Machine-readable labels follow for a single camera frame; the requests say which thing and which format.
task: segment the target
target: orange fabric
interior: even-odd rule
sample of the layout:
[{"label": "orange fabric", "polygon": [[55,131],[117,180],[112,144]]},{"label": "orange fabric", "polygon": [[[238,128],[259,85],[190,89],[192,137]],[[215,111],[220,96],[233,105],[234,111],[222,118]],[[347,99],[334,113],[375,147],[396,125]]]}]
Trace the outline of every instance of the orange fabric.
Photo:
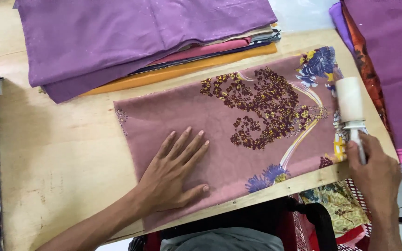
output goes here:
[{"label": "orange fabric", "polygon": [[359,73],[361,74],[362,81],[364,82],[365,88],[370,95],[373,104],[380,115],[382,122],[392,137],[389,122],[387,120],[387,115],[385,112],[384,97],[382,95],[381,83],[376,71],[373,67],[372,61],[367,54],[367,49],[365,47],[365,38],[362,36],[358,27],[356,26],[354,20],[350,16],[347,7],[342,2],[342,13],[347,21],[348,29],[350,30],[350,35],[352,37],[352,42],[355,47],[356,52],[356,65],[358,66]]},{"label": "orange fabric", "polygon": [[211,57],[208,59],[201,59],[201,60],[197,60],[197,61],[193,61],[193,62],[181,64],[181,65],[171,66],[171,67],[164,68],[164,69],[143,72],[143,73],[135,74],[132,76],[120,78],[120,79],[114,80],[110,83],[107,83],[105,85],[102,85],[100,87],[97,87],[95,89],[92,89],[89,92],[85,92],[85,93],[81,94],[81,96],[93,95],[93,94],[99,94],[99,93],[105,93],[105,92],[114,92],[114,91],[120,91],[120,90],[124,90],[124,89],[139,87],[139,86],[143,86],[143,85],[147,85],[147,84],[151,84],[151,83],[164,81],[167,79],[180,77],[182,75],[186,75],[186,74],[189,74],[189,73],[192,73],[195,71],[199,71],[199,70],[202,70],[207,67],[232,63],[232,62],[236,62],[238,60],[247,59],[250,57],[255,57],[255,56],[260,56],[260,55],[276,53],[276,52],[277,52],[277,48],[276,48],[275,43],[271,43],[266,46],[261,46],[261,47],[257,47],[257,48],[237,52],[237,53],[220,55],[220,56]]}]

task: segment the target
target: left hand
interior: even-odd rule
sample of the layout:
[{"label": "left hand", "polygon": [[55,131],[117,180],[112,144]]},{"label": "left hand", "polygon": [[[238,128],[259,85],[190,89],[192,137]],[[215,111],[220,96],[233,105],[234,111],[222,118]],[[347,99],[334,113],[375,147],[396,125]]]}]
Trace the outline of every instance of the left hand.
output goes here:
[{"label": "left hand", "polygon": [[176,132],[173,131],[167,136],[139,184],[134,188],[143,198],[142,205],[148,213],[184,207],[209,191],[207,184],[182,191],[185,178],[209,147],[209,141],[202,142],[204,131],[200,131],[184,149],[191,130],[192,128],[188,127],[173,147]]}]

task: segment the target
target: wooden table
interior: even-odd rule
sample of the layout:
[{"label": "wooden table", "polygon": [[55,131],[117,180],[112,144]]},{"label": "wooden table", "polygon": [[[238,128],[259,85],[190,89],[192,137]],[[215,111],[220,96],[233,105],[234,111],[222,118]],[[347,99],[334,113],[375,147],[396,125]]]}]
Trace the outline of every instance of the wooden table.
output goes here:
[{"label": "wooden table", "polygon": [[[334,46],[344,76],[359,76],[334,30],[286,34],[276,54],[242,60],[152,85],[76,98],[56,105],[28,83],[25,41],[13,0],[0,1],[0,157],[6,250],[34,250],[93,215],[136,185],[133,162],[113,101],[173,88],[233,70]],[[392,142],[363,91],[368,131],[396,158]],[[242,208],[348,178],[346,163],[295,177],[259,192],[201,210],[159,229]],[[138,221],[110,241],[143,234]]]}]

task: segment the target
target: dark pink fabric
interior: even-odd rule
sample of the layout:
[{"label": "dark pink fabric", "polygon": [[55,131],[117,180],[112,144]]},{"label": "dark pink fabric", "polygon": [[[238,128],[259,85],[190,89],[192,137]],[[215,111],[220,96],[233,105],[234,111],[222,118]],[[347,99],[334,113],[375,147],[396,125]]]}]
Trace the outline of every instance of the dark pink fabric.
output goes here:
[{"label": "dark pink fabric", "polygon": [[[204,130],[205,139],[211,142],[206,156],[184,185],[186,190],[207,183],[209,194],[187,208],[158,212],[145,218],[147,231],[270,186],[277,182],[275,176],[268,182],[262,181],[262,175],[275,174],[277,167],[281,166],[282,173],[290,178],[316,170],[323,164],[324,156],[334,156],[334,82],[328,81],[328,77],[316,76],[317,86],[306,87],[296,70],[305,70],[307,65],[299,63],[300,58],[306,59],[306,54],[114,103],[138,180],[171,131],[176,130],[180,135],[192,126],[192,137]],[[327,70],[329,65],[322,63],[331,61],[331,70]],[[334,50],[328,47],[317,50],[310,62],[308,72],[325,69],[333,73],[334,80],[341,78],[334,61]],[[244,103],[250,111],[243,108]],[[252,106],[261,107],[261,110],[256,109],[261,117],[259,112],[252,111]],[[302,124],[308,118],[307,124],[314,126],[305,125],[306,130],[303,130]],[[272,134],[265,130],[265,123],[271,123]],[[235,137],[241,129],[244,134],[249,132],[253,140]],[[277,179],[283,180],[283,174]]]},{"label": "dark pink fabric", "polygon": [[244,37],[244,38],[240,38],[240,39],[229,40],[226,42],[213,44],[213,45],[206,45],[206,46],[192,44],[192,47],[187,50],[175,52],[173,54],[170,54],[166,57],[161,58],[160,60],[156,60],[151,64],[165,63],[165,62],[181,60],[181,59],[188,59],[188,58],[202,56],[202,55],[206,55],[206,54],[210,54],[210,53],[221,52],[221,51],[231,50],[231,49],[236,49],[236,48],[242,48],[242,47],[248,46],[250,42],[251,42],[250,37]]}]

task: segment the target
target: orange floral fabric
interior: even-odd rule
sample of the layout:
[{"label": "orange floral fabric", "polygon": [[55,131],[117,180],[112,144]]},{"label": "orange floral fabric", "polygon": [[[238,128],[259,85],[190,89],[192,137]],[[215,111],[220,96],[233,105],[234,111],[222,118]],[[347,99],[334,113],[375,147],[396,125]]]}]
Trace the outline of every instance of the orange floral fabric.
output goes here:
[{"label": "orange floral fabric", "polygon": [[362,36],[344,3],[342,3],[342,13],[347,22],[347,26],[352,37],[352,42],[355,47],[356,65],[358,66],[362,81],[364,82],[365,88],[367,89],[367,92],[369,93],[370,98],[373,101],[373,104],[375,105],[385,128],[389,132],[390,137],[392,137],[392,132],[387,120],[387,114],[385,112],[381,83],[373,67],[372,61],[367,54],[365,38]]}]

